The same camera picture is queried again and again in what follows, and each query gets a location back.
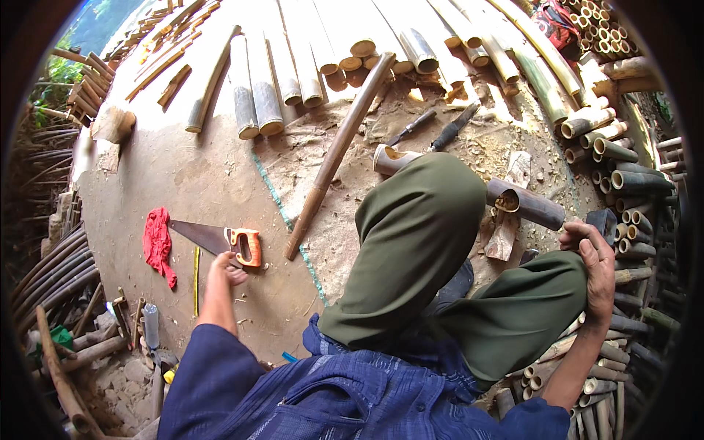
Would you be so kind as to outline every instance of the black knife handle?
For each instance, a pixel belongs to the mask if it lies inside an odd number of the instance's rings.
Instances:
[[[433,110],[431,108],[430,110],[423,113],[418,119],[416,119],[413,122],[411,122],[410,124],[406,125],[406,131],[411,133],[418,125],[421,125],[421,124],[431,120],[432,118],[435,118],[436,114],[437,113],[435,113],[435,110]]]

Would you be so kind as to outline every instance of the orange saw handle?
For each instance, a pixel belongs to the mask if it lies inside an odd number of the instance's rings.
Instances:
[[[242,250],[238,248],[239,238],[241,235],[247,237],[247,246],[249,247],[249,260],[244,259]],[[244,228],[239,228],[236,230],[230,230],[230,245],[236,248],[235,258],[240,264],[245,266],[251,266],[253,268],[258,268],[262,263],[262,250],[259,246],[259,231],[248,230]]]

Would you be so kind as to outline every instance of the person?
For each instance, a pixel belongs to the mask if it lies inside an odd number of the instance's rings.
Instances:
[[[503,271],[464,298],[486,186],[447,153],[407,164],[356,213],[360,250],[344,295],[303,332],[312,353],[265,372],[237,339],[219,255],[163,406],[159,439],[559,439],[610,324],[614,256],[568,222],[561,251]],[[586,311],[540,397],[500,421],[471,406],[528,366]]]

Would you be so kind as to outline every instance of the saw blade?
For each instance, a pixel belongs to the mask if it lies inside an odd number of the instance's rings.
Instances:
[[[214,255],[230,250],[230,243],[222,233],[224,227],[180,220],[169,220],[169,227]]]

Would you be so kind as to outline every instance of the hand saw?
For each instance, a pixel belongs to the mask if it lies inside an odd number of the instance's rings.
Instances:
[[[169,220],[169,227],[215,255],[227,251],[235,252],[235,257],[230,260],[230,264],[235,267],[258,268],[261,265],[259,231],[200,225],[179,220]]]

